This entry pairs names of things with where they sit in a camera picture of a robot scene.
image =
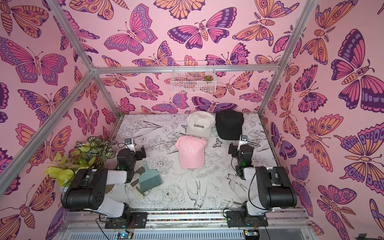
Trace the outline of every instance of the dustpan brush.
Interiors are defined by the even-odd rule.
[[[143,161],[143,167],[145,169],[145,173],[141,174],[139,177],[139,184],[141,192],[148,191],[154,187],[162,184],[160,173],[155,170],[149,170],[147,161]]]

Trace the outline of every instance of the wire basket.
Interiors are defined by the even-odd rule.
[[[181,91],[190,93],[215,93],[216,92],[216,71],[215,61],[195,61],[204,62],[208,65],[200,66],[177,66],[176,63],[190,61],[174,61],[172,63],[172,76],[170,86],[173,93]],[[206,81],[205,77],[211,76],[211,81]]]

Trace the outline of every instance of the baseball cap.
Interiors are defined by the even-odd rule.
[[[216,113],[217,134],[224,140],[239,140],[243,134],[243,113],[223,110]]]
[[[184,169],[204,166],[204,147],[207,141],[194,136],[182,136],[176,142],[180,166]]]
[[[187,135],[205,139],[211,136],[211,128],[215,125],[215,117],[204,111],[190,114],[185,121],[187,122]]]

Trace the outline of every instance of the green leafy plant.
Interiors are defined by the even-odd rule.
[[[55,166],[48,167],[45,174],[57,179],[60,187],[67,187],[80,169],[104,168],[104,162],[116,156],[116,151],[112,149],[115,144],[116,141],[103,140],[96,136],[87,138],[86,143],[76,142],[71,160],[67,161],[67,157],[57,153],[54,158]]]

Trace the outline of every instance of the pink baseball cap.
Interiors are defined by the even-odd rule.
[[[184,169],[204,166],[204,147],[207,141],[194,136],[182,136],[176,142],[180,166]]]

